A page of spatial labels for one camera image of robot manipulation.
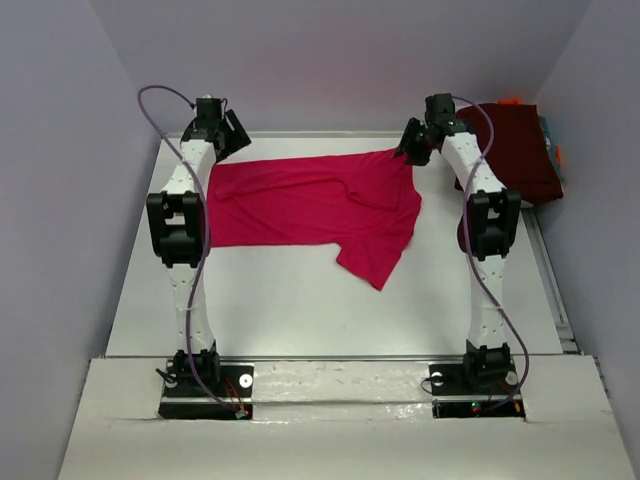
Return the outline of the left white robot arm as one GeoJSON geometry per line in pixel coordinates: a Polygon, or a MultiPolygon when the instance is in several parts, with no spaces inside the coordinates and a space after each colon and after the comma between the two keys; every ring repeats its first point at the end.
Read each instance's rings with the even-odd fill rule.
{"type": "Polygon", "coordinates": [[[152,249],[173,292],[176,353],[160,375],[175,398],[207,397],[221,383],[202,280],[211,247],[204,184],[216,163],[251,143],[226,99],[200,97],[190,107],[194,118],[179,143],[167,143],[178,164],[165,185],[147,195],[145,205],[152,249]]]}

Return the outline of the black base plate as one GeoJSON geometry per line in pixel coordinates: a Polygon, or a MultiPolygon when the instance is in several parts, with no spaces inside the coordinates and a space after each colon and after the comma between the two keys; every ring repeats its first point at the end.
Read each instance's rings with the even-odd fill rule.
{"type": "Polygon", "coordinates": [[[163,419],[248,421],[253,418],[253,364],[223,363],[220,382],[208,386],[217,400],[202,390],[190,372],[179,380],[171,361],[164,370],[156,372],[163,379],[158,406],[158,415],[163,419]]]}
{"type": "Polygon", "coordinates": [[[431,396],[435,419],[521,418],[526,416],[520,393],[513,390],[519,378],[514,365],[497,380],[471,385],[458,363],[436,363],[429,366],[421,382],[431,396]]]}

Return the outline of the teal orange item beside stack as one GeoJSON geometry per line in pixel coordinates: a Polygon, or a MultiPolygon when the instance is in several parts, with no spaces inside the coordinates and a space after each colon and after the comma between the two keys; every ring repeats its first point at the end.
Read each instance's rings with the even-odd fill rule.
{"type": "Polygon", "coordinates": [[[562,151],[560,147],[555,143],[552,139],[551,131],[548,125],[548,121],[545,117],[539,116],[539,124],[543,133],[544,142],[546,146],[547,155],[549,160],[554,167],[556,175],[560,182],[564,181],[564,176],[562,174],[562,151]]]}

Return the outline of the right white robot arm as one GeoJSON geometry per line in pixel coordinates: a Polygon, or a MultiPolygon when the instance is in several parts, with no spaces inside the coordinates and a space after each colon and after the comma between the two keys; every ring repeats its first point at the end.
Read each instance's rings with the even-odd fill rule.
{"type": "Polygon", "coordinates": [[[456,114],[457,98],[440,93],[425,99],[422,120],[411,118],[396,148],[406,163],[425,166],[438,152],[463,188],[457,235],[467,256],[471,320],[460,361],[430,368],[427,381],[437,396],[487,395],[513,371],[502,306],[506,258],[516,238],[521,196],[507,188],[486,160],[471,124],[456,114]]]}

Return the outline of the dark red folded t-shirt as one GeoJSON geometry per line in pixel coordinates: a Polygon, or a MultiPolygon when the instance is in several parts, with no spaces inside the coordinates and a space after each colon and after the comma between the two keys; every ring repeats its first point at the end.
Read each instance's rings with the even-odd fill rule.
{"type": "Polygon", "coordinates": [[[471,123],[482,149],[489,141],[489,128],[494,128],[486,161],[506,188],[518,191],[521,198],[563,195],[534,105],[483,103],[479,108],[465,107],[456,115],[471,123]]]}

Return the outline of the orange object behind stack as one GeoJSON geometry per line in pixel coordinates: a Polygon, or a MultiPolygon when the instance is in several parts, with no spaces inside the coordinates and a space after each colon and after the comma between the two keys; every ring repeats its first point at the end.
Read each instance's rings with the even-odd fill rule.
{"type": "Polygon", "coordinates": [[[509,98],[509,99],[501,99],[498,100],[498,104],[500,105],[521,105],[522,101],[520,98],[509,98]]]}

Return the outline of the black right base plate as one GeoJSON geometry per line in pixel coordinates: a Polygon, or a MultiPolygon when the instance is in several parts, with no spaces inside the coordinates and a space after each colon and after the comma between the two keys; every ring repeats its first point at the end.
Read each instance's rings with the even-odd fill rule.
{"type": "Polygon", "coordinates": [[[521,418],[526,416],[520,393],[513,390],[519,378],[514,365],[497,380],[471,385],[458,363],[436,363],[429,366],[421,382],[431,396],[435,419],[521,418]]]}

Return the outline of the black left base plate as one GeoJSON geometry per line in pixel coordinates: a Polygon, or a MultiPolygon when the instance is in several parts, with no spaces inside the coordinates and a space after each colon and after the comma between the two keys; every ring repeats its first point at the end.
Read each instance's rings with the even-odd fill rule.
{"type": "Polygon", "coordinates": [[[220,382],[208,386],[217,400],[202,390],[190,372],[179,380],[171,361],[164,370],[156,372],[163,379],[158,406],[158,415],[163,419],[248,421],[253,418],[253,364],[223,363],[220,382]]]}

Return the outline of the pink t-shirt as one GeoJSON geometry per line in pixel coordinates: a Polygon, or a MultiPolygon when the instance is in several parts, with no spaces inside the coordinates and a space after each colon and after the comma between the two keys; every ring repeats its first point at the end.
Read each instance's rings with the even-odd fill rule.
{"type": "Polygon", "coordinates": [[[335,244],[336,262],[382,290],[414,234],[422,197],[391,150],[213,167],[214,247],[335,244]]]}

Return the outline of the metal rail right side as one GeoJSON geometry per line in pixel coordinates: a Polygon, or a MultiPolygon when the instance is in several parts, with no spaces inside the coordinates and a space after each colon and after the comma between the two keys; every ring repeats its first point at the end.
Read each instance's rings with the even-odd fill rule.
{"type": "Polygon", "coordinates": [[[580,355],[535,211],[528,208],[522,216],[563,353],[580,355]]]}

